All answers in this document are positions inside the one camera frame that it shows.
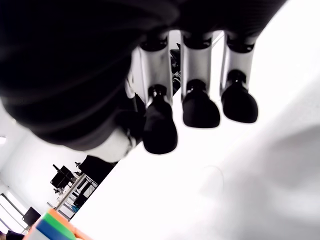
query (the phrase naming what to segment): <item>ceiling light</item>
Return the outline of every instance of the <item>ceiling light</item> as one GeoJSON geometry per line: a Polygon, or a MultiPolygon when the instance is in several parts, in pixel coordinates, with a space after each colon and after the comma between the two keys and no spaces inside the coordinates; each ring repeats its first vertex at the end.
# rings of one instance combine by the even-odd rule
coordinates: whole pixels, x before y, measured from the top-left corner
{"type": "Polygon", "coordinates": [[[0,136],[0,144],[4,144],[7,141],[5,136],[0,136]]]}

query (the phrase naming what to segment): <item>colorful object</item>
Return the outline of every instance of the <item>colorful object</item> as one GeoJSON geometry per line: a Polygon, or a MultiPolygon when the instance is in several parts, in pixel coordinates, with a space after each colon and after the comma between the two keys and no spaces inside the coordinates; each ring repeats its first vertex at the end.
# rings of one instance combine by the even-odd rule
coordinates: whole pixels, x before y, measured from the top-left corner
{"type": "Polygon", "coordinates": [[[55,210],[50,209],[32,226],[23,240],[92,240],[55,210]]]}

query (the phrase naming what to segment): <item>robotic hand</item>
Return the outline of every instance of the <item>robotic hand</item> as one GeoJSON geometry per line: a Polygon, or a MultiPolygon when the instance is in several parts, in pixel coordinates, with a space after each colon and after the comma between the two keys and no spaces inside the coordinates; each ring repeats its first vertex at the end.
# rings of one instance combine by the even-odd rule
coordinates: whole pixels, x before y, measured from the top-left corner
{"type": "Polygon", "coordinates": [[[169,30],[181,31],[183,122],[193,128],[220,124],[209,92],[212,34],[223,30],[223,113],[254,123],[258,106],[249,80],[255,43],[284,2],[0,0],[2,103],[39,138],[108,162],[140,141],[150,153],[169,153],[178,142],[169,30]],[[142,79],[133,80],[136,47],[142,79]],[[137,81],[146,102],[133,91],[137,81]]]}

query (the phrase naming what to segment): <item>white table surface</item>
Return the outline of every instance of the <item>white table surface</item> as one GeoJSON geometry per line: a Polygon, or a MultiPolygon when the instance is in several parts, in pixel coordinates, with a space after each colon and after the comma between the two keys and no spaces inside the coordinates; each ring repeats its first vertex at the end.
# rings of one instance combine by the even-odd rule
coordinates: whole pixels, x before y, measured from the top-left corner
{"type": "MultiPolygon", "coordinates": [[[[140,144],[71,222],[97,240],[320,239],[317,4],[290,0],[261,34],[250,80],[257,123],[223,116],[217,129],[187,128],[178,92],[177,149],[156,156],[140,144]]],[[[220,41],[211,85],[218,101],[222,52],[220,41]]]]}

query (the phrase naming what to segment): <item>green object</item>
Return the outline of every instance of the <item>green object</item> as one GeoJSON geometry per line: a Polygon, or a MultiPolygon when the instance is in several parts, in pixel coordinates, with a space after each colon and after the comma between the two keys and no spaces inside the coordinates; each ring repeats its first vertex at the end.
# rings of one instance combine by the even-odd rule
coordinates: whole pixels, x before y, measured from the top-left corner
{"type": "Polygon", "coordinates": [[[65,227],[61,222],[51,216],[49,213],[46,213],[42,218],[43,221],[46,221],[53,228],[55,228],[59,233],[63,234],[66,238],[70,240],[76,240],[75,235],[67,227],[65,227]]]}

